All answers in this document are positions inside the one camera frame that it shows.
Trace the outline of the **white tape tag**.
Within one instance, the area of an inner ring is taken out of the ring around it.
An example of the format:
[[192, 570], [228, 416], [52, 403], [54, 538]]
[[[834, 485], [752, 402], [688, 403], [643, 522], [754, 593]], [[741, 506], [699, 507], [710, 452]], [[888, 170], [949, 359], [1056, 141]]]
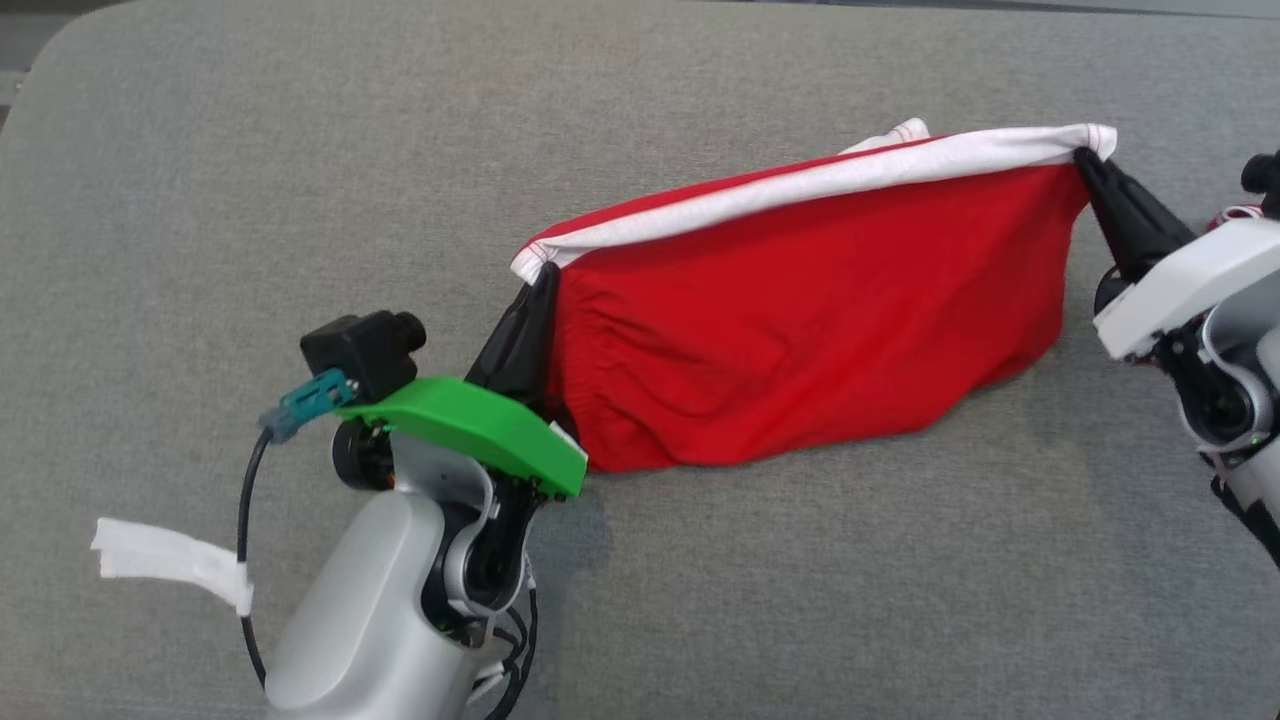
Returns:
[[196, 585], [238, 616], [251, 615], [253, 583], [236, 552], [163, 527], [100, 518], [90, 548], [104, 579], [154, 579]]

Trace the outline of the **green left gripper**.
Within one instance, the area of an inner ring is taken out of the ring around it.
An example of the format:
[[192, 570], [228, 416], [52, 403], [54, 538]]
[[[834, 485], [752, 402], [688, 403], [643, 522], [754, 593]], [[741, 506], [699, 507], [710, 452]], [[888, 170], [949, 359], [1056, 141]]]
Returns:
[[506, 309], [465, 375], [422, 377], [378, 404], [335, 415], [452, 450], [549, 497], [575, 498], [588, 456], [534, 411], [547, 410], [561, 270], [544, 265]]

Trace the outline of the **grey fabric sofa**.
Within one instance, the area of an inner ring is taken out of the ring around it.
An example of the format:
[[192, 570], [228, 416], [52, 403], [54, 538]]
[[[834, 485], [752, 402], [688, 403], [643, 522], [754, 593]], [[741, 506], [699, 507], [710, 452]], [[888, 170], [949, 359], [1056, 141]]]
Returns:
[[[1185, 219], [1280, 149], [1280, 20], [671, 3], [146, 0], [0, 131], [0, 720], [259, 720], [236, 615], [102, 580], [101, 516], [229, 546], [259, 414], [334, 316], [462, 373], [531, 234], [936, 133], [1094, 122]], [[594, 477], [532, 530], [513, 720], [1274, 720], [1280, 571], [1169, 383], [1091, 324], [919, 436]]]

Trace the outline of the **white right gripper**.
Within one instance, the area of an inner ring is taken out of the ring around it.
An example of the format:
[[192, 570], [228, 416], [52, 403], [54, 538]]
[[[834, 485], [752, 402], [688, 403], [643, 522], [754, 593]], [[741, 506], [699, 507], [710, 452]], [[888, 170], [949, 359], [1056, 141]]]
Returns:
[[1108, 356], [1144, 356], [1160, 332], [1188, 323], [1280, 272], [1280, 222], [1228, 222], [1196, 233], [1138, 179], [1092, 149], [1075, 150], [1091, 206], [1124, 290], [1094, 319]]

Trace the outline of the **red shorts white waistband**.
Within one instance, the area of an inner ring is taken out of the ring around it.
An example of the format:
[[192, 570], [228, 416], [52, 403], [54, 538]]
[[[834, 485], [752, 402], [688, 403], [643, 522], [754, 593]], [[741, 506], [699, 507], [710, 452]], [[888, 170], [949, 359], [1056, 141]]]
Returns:
[[924, 430], [1037, 364], [1064, 324], [1111, 126], [933, 136], [652, 193], [532, 236], [559, 272], [550, 388], [593, 469], [732, 466]]

